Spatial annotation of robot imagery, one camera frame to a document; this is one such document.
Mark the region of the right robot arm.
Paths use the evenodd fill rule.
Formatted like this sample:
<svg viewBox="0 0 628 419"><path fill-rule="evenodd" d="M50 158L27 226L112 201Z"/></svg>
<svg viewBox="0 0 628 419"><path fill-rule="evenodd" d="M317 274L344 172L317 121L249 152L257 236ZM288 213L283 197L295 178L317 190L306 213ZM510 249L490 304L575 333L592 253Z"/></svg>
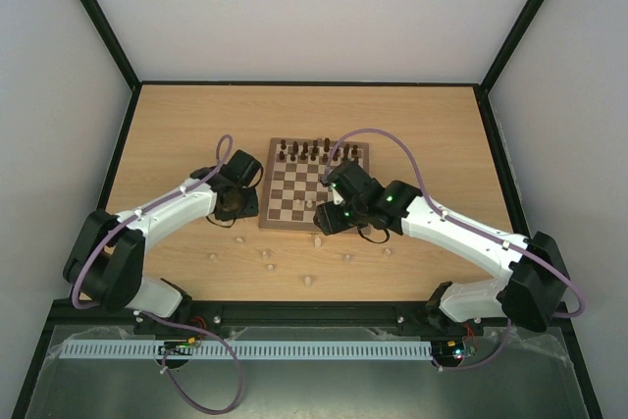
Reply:
<svg viewBox="0 0 628 419"><path fill-rule="evenodd" d="M435 330L446 333L475 318L500 317L542 333L558 316L568 278L551 236L501 232L429 203L422 189L408 183L381 185L353 161L330 171L322 184L334 197L315 210L314 224L324 235L371 226L428 241L490 274L483 282L438 286L426 304Z"/></svg>

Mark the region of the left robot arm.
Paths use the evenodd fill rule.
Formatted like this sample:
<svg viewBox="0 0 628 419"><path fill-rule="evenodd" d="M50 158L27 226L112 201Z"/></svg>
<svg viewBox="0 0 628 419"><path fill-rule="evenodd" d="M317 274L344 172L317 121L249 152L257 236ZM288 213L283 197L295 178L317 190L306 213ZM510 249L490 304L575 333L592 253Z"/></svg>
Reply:
<svg viewBox="0 0 628 419"><path fill-rule="evenodd" d="M161 318L173 316L183 302L181 288L144 275L144 258L165 237L198 219L215 219L228 228L256 217L255 178L263 166L238 150L228 162L192 172L178 187L131 210L90 213L63 270L72 285L76 309L130 309Z"/></svg>

